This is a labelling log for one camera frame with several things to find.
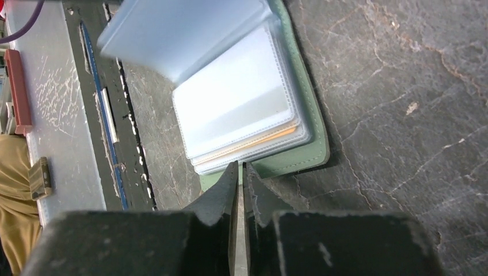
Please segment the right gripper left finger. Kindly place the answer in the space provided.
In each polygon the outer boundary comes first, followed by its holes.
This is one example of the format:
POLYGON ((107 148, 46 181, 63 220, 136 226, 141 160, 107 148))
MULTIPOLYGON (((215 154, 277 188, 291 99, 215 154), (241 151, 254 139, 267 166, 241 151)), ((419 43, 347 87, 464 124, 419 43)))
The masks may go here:
POLYGON ((79 211, 52 220, 23 275, 233 275, 239 166, 182 210, 79 211))

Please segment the green card holder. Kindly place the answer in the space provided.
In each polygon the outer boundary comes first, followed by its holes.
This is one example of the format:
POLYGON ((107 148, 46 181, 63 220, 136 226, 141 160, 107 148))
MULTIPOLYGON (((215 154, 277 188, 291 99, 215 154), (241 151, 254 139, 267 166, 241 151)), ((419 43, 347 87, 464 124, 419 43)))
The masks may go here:
POLYGON ((124 1, 97 44, 102 55, 174 83, 173 110, 203 190, 231 162, 274 178, 328 161, 283 1, 124 1))

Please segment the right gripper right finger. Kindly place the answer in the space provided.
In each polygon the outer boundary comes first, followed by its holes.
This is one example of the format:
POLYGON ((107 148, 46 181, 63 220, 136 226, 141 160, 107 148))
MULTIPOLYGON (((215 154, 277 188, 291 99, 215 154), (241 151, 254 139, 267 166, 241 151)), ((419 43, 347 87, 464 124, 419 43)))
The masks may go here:
POLYGON ((421 224, 401 212, 294 210, 243 165, 250 275, 443 275, 421 224))

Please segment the grey striped credit card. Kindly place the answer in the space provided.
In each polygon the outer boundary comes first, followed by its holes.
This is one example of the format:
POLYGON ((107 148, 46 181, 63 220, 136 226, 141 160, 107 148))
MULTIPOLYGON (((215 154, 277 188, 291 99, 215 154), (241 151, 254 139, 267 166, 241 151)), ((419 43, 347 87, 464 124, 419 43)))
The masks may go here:
POLYGON ((243 186, 238 182, 235 209, 234 275, 248 276, 243 186))

